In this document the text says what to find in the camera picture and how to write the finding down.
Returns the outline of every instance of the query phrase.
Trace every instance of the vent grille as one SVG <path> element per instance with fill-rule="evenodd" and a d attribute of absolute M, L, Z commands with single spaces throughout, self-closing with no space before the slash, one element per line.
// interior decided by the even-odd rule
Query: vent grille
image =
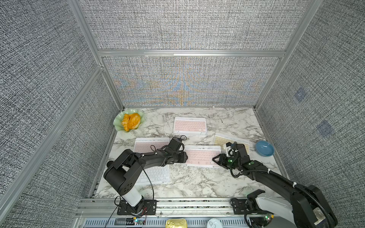
<path fill-rule="evenodd" d="M 147 218 L 147 222 L 143 227 L 165 227 L 166 221 L 173 218 Z M 212 218 L 185 218 L 189 228 L 206 227 L 209 219 Z M 126 225 L 124 218 L 111 218 L 106 227 L 141 227 L 138 225 Z M 247 227 L 243 217 L 218 218 L 224 228 L 241 228 Z M 108 218 L 89 218 L 86 219 L 84 228 L 104 228 Z"/>

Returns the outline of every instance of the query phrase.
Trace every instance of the keyboard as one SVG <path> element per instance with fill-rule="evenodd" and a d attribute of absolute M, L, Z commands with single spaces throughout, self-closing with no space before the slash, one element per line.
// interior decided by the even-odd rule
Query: keyboard
<path fill-rule="evenodd" d="M 225 151 L 226 143 L 231 142 L 237 142 L 238 144 L 243 144 L 246 148 L 247 154 L 250 152 L 250 141 L 247 139 L 240 139 L 237 137 L 233 137 L 230 135 L 225 135 L 221 133 L 215 133 L 214 135 L 214 145 L 220 145 L 222 151 Z"/>
<path fill-rule="evenodd" d="M 219 168 L 212 158 L 221 154 L 220 146 L 185 145 L 184 151 L 188 156 L 187 166 Z"/>
<path fill-rule="evenodd" d="M 174 134 L 207 134 L 207 120 L 205 118 L 175 117 Z"/>
<path fill-rule="evenodd" d="M 154 145 L 156 149 L 168 145 L 170 138 L 136 138 L 134 143 L 133 152 L 135 153 L 147 153 L 153 152 L 151 145 Z"/>
<path fill-rule="evenodd" d="M 160 149 L 162 146 L 168 145 L 170 138 L 136 138 L 134 142 L 133 152 L 147 153 L 152 152 L 151 145 L 154 145 L 156 149 Z M 162 184 L 170 182 L 170 166 L 155 166 L 145 169 L 152 184 Z M 137 179 L 135 185 L 149 185 L 150 182 L 142 171 Z"/>
<path fill-rule="evenodd" d="M 166 165 L 164 167 L 155 166 L 148 169 L 145 169 L 148 177 L 150 178 L 153 185 L 162 184 L 170 182 L 170 166 Z M 135 185 L 149 185 L 150 182 L 146 177 L 145 173 L 142 171 L 137 179 Z"/>

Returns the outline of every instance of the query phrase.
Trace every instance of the white keyboard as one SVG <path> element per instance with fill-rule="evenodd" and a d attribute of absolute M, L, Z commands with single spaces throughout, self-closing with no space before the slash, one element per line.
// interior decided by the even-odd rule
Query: white keyboard
<path fill-rule="evenodd" d="M 207 134 L 207 120 L 205 118 L 175 117 L 174 134 Z"/>
<path fill-rule="evenodd" d="M 170 138 L 136 138 L 134 143 L 133 152 L 137 153 L 148 153 L 152 152 L 151 145 L 154 145 L 156 149 L 168 145 Z M 155 166 L 145 169 L 148 177 L 150 178 L 152 184 L 162 184 L 170 182 L 170 166 Z M 142 171 L 137 179 L 135 185 L 149 185 L 150 182 L 146 177 L 145 173 Z"/>
<path fill-rule="evenodd" d="M 221 154 L 220 146 L 185 145 L 184 151 L 188 156 L 187 166 L 219 168 L 212 158 Z"/>
<path fill-rule="evenodd" d="M 150 178 L 152 184 L 162 184 L 170 182 L 170 166 L 166 165 L 164 167 L 155 166 L 145 169 L 148 177 Z M 135 185 L 149 185 L 150 182 L 146 177 L 145 173 L 142 171 L 137 179 Z"/>

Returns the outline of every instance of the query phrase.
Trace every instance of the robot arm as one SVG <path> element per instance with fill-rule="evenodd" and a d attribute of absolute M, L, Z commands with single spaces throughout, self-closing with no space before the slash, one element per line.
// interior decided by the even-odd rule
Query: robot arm
<path fill-rule="evenodd" d="M 245 175 L 260 182 L 281 195 L 285 200 L 267 195 L 257 190 L 247 196 L 245 209 L 239 207 L 239 200 L 231 201 L 235 213 L 266 210 L 278 214 L 296 224 L 298 228 L 320 228 L 328 222 L 330 227 L 337 225 L 337 218 L 331 210 L 322 192 L 315 186 L 309 187 L 292 182 L 285 177 L 270 171 L 261 162 L 253 161 L 247 155 L 243 144 L 227 143 L 227 154 L 213 158 L 218 165 L 229 169 L 234 178 Z"/>
<path fill-rule="evenodd" d="M 161 149 L 143 154 L 127 149 L 115 161 L 107 163 L 108 168 L 104 173 L 104 178 L 128 202 L 129 211 L 137 215 L 144 206 L 142 195 L 134 187 L 144 169 L 186 162 L 188 156 L 183 151 L 182 141 L 183 139 L 174 137 L 168 145 Z"/>
<path fill-rule="evenodd" d="M 185 163 L 188 159 L 183 150 L 184 145 L 181 138 L 173 138 L 169 145 L 150 153 L 134 153 L 125 150 L 115 160 L 107 163 L 108 169 L 104 178 L 128 203 L 127 209 L 132 214 L 138 215 L 145 207 L 144 199 L 135 189 L 139 175 L 143 169 L 153 166 L 165 166 L 173 163 Z M 229 169 L 232 177 L 238 178 L 245 175 L 252 180 L 260 182 L 271 188 L 282 198 L 267 195 L 263 190 L 256 190 L 247 196 L 247 200 L 233 198 L 231 204 L 235 214 L 247 215 L 247 213 L 258 210 L 270 211 L 296 224 L 298 228 L 322 228 L 329 225 L 333 228 L 337 225 L 337 218 L 331 210 L 322 192 L 315 186 L 303 186 L 292 182 L 283 176 L 270 171 L 259 161 L 253 161 L 247 155 L 243 144 L 228 143 L 229 151 L 213 158 L 218 165 Z"/>

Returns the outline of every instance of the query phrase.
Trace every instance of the orange food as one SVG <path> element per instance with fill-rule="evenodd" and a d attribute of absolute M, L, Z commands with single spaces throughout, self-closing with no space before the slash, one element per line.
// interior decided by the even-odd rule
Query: orange food
<path fill-rule="evenodd" d="M 141 116 L 138 113 L 133 113 L 130 115 L 128 127 L 129 129 L 136 129 L 141 123 Z"/>
<path fill-rule="evenodd" d="M 129 118 L 130 117 L 128 114 L 124 114 L 122 125 L 123 125 L 125 131 L 129 131 L 129 127 L 128 127 Z"/>

